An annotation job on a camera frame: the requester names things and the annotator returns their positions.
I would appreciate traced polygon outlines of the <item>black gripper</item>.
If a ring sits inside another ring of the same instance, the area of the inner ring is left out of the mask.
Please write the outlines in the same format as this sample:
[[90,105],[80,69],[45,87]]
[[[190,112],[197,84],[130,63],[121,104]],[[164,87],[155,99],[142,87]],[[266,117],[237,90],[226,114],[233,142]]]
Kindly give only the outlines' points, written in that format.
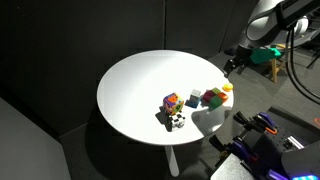
[[223,67],[223,73],[226,78],[228,78],[235,69],[238,69],[237,73],[241,74],[250,64],[250,56],[252,54],[251,49],[237,46],[236,48],[225,50],[224,53],[231,56],[231,59],[229,59]]

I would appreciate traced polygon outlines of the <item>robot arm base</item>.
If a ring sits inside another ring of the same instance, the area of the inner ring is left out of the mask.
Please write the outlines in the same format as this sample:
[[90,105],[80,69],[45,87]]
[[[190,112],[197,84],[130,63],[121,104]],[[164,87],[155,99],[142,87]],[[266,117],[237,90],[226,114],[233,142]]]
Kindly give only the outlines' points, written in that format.
[[287,151],[281,157],[282,166],[291,180],[304,177],[320,179],[320,141],[302,149]]

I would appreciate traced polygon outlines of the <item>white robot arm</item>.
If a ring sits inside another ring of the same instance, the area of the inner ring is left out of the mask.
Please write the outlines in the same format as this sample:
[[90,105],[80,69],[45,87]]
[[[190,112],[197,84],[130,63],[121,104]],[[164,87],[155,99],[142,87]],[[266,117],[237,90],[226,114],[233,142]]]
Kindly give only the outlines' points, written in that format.
[[320,0],[259,0],[244,28],[233,59],[223,67],[225,77],[247,63],[252,50],[284,43],[291,32],[303,40],[309,20],[307,15],[320,7]]

